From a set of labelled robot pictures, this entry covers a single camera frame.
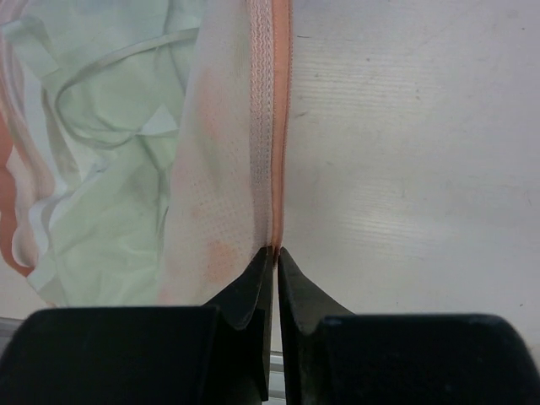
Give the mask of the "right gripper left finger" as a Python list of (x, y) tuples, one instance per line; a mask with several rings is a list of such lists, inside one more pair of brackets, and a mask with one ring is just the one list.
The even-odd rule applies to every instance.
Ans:
[(4, 404), (260, 404), (273, 250), (197, 306), (41, 310), (1, 358)]

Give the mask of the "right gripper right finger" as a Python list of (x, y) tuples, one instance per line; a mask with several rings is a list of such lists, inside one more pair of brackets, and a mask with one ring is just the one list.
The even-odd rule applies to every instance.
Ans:
[(278, 296), (289, 404), (536, 404), (539, 373), (489, 314), (358, 315), (281, 250)]

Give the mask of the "floral mesh laundry bag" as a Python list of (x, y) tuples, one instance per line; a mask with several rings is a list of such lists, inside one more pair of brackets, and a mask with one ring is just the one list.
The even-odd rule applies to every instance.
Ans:
[(203, 1), (151, 305), (196, 305), (283, 235), (289, 1)]

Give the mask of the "light green bra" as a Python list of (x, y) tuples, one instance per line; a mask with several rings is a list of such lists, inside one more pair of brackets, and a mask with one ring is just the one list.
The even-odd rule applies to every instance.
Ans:
[(151, 305), (203, 1), (1, 4), (1, 242), (49, 305)]

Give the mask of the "aluminium mounting rail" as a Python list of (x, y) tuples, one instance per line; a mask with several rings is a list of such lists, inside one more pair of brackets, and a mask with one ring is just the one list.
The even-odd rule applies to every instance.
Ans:
[[(0, 354), (3, 354), (6, 347), (12, 340), (13, 335), (22, 324), (19, 319), (1, 318)], [(270, 353), (270, 373), (269, 373), (269, 399), (264, 404), (286, 404), (285, 381), (284, 381), (284, 358), (281, 352)]]

